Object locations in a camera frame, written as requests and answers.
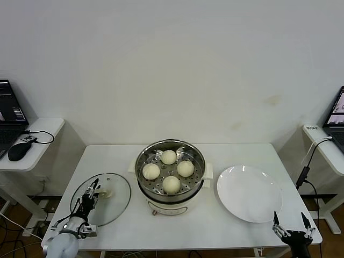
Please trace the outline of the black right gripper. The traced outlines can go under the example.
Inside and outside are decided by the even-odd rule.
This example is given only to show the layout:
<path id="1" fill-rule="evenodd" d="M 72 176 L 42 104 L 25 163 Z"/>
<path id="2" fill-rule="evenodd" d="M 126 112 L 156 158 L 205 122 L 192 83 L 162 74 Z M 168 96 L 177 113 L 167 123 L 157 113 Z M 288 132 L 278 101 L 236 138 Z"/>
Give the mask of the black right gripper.
<path id="1" fill-rule="evenodd" d="M 292 231 L 292 230 L 285 230 L 281 225 L 278 219 L 278 215 L 276 211 L 274 211 L 273 217 L 273 231 L 279 237 L 285 237 L 285 243 L 290 247 L 292 257 L 303 258 L 307 257 L 310 258 L 310 252 L 308 246 L 312 243 L 313 232 L 315 228 L 311 226 L 310 221 L 302 212 L 302 220 L 305 226 L 306 232 L 303 231 Z"/>

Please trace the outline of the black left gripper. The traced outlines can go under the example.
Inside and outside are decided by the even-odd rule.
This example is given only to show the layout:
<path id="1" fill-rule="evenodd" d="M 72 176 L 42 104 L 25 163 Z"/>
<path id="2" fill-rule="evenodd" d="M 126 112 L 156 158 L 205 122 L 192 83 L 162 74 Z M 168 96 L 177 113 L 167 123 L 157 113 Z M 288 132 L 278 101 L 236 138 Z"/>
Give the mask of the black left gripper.
<path id="1" fill-rule="evenodd" d="M 78 214 L 88 215 L 95 208 L 101 185 L 94 180 L 87 189 L 87 195 L 82 195 L 81 203 L 77 209 Z"/>

